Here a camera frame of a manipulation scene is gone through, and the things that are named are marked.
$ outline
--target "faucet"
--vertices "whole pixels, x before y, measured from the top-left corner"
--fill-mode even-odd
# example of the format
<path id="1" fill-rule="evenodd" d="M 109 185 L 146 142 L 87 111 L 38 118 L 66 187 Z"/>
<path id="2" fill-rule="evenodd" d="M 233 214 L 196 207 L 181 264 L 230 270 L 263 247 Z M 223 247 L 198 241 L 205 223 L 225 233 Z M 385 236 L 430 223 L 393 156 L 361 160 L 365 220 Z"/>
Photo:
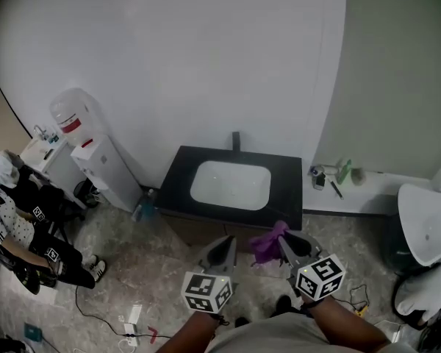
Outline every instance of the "faucet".
<path id="1" fill-rule="evenodd" d="M 46 141 L 49 138 L 49 135 L 46 133 L 46 130 L 42 130 L 40 126 L 35 125 L 35 134 L 42 140 Z"/>

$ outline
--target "sink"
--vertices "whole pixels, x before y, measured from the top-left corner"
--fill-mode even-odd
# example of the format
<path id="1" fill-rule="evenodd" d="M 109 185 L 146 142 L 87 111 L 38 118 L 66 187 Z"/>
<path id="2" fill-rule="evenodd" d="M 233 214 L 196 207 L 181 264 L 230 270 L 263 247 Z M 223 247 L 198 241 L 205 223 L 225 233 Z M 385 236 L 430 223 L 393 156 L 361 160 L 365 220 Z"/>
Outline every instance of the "sink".
<path id="1" fill-rule="evenodd" d="M 419 264 L 441 259 L 441 193 L 414 185 L 402 185 L 398 211 L 406 242 Z"/>
<path id="2" fill-rule="evenodd" d="M 28 166 L 39 166 L 50 149 L 47 141 L 33 138 L 21 152 L 20 157 Z"/>
<path id="3" fill-rule="evenodd" d="M 197 202 L 260 210 L 270 198 L 271 172 L 262 166 L 218 161 L 200 164 L 190 195 Z"/>

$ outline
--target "cable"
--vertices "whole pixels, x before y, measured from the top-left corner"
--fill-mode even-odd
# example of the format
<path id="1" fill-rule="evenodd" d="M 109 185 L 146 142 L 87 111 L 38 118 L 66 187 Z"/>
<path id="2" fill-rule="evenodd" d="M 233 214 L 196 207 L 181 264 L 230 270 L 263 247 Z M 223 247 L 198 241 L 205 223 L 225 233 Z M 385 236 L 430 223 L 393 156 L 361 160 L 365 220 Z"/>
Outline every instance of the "cable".
<path id="1" fill-rule="evenodd" d="M 355 290 L 358 290 L 358 289 L 360 289 L 360 288 L 362 288 L 362 287 L 365 287 L 365 294 L 366 294 L 366 300 L 365 301 L 359 301 L 359 302 L 353 302 L 353 292 L 355 291 Z M 356 287 L 356 288 L 353 288 L 353 289 L 350 289 L 350 300 L 349 301 L 346 301 L 346 300 L 344 300 L 344 299 L 338 299 L 338 298 L 335 298 L 335 297 L 333 297 L 334 299 L 335 299 L 335 301 L 338 301 L 338 302 L 345 302 L 345 303 L 347 303 L 347 304 L 349 304 L 352 308 L 353 308 L 353 310 L 354 311 L 359 311 L 357 308 L 356 308 L 356 306 L 358 305 L 358 304 L 365 304 L 363 307 L 366 307 L 366 306 L 370 306 L 370 300 L 369 300 L 369 296 L 368 296 L 368 286 L 366 285 L 366 284 L 362 284 L 362 285 L 360 285 L 360 286 L 358 286 L 358 287 Z"/>
<path id="2" fill-rule="evenodd" d="M 43 341 L 45 341 L 47 343 L 47 345 L 49 345 L 53 350 L 55 350 L 57 353 L 60 353 L 56 347 L 54 345 L 52 345 L 51 343 L 49 343 L 43 336 Z"/>
<path id="3" fill-rule="evenodd" d="M 118 348 L 119 348 L 119 351 L 121 353 L 124 353 L 124 352 L 123 352 L 123 349 L 121 349 L 121 346 L 119 344 L 121 344 L 123 341 L 126 341 L 128 343 L 128 345 L 129 345 L 129 342 L 128 342 L 128 340 L 126 338 L 124 338 L 123 340 L 119 340 Z M 135 346 L 132 347 L 132 351 L 129 352 L 129 353 L 134 353 L 134 352 L 135 352 Z"/>
<path id="4" fill-rule="evenodd" d="M 99 318 L 99 317 L 96 316 L 96 315 L 90 315 L 90 314 L 85 314 L 85 313 L 83 313 L 82 309 L 81 309 L 80 306 L 79 306 L 79 303 L 77 302 L 76 292 L 78 291 L 78 289 L 79 289 L 79 287 L 76 286 L 76 287 L 75 287 L 75 305 L 76 305 L 76 308 L 79 309 L 79 312 L 80 312 L 83 316 L 86 316 L 87 318 L 98 319 L 99 321 L 102 321 L 102 322 L 106 323 L 107 326 L 112 330 L 112 333 L 114 333 L 114 334 L 117 335 L 117 336 L 123 336 L 123 337 L 125 337 L 125 338 L 141 338 L 141 337 L 144 337 L 144 336 L 147 336 L 147 337 L 150 337 L 150 338 L 154 337 L 153 335 L 145 334 L 145 333 L 143 333 L 142 335 L 133 335 L 133 334 L 129 334 L 129 333 L 117 333 L 117 332 L 115 331 L 115 329 L 112 328 L 112 325 L 111 325 L 110 323 L 108 323 L 107 321 L 105 321 L 104 319 Z M 157 335 L 156 337 L 157 337 L 157 338 L 172 338 L 171 336 L 164 336 L 164 335 Z"/>

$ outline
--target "purple cloth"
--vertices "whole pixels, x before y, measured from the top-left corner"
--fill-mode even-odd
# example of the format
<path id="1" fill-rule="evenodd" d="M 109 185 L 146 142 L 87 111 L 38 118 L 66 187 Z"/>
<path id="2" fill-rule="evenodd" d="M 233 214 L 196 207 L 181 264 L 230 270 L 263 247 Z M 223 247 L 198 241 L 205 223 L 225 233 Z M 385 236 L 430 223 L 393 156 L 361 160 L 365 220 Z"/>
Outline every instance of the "purple cloth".
<path id="1" fill-rule="evenodd" d="M 248 241 L 251 250 L 255 254 L 255 263 L 264 264 L 271 260 L 282 259 L 278 238 L 284 235 L 289 227 L 284 221 L 277 221 L 273 230 L 261 237 L 255 237 Z"/>

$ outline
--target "wall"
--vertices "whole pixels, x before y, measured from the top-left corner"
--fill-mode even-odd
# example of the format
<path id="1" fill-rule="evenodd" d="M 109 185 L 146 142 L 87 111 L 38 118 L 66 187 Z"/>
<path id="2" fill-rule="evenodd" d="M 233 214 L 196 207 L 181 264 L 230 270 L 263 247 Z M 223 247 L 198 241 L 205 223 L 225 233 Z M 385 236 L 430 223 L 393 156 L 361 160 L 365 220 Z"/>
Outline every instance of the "wall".
<path id="1" fill-rule="evenodd" d="M 328 108 L 344 7 L 345 0 L 0 0 L 0 85 L 28 129 L 51 122 L 58 93 L 86 90 L 147 185 L 161 185 L 180 145 L 230 148 L 235 130 L 243 150 L 300 157 L 306 136 L 320 137 L 309 112 Z M 331 36 L 327 9 L 343 14 Z M 325 91 L 322 103 L 315 89 Z"/>
<path id="2" fill-rule="evenodd" d="M 347 0 L 315 160 L 432 178 L 441 166 L 441 0 Z"/>
<path id="3" fill-rule="evenodd" d="M 20 154 L 28 145 L 29 140 L 28 132 L 13 115 L 13 111 L 0 91 L 0 150 L 8 149 Z"/>

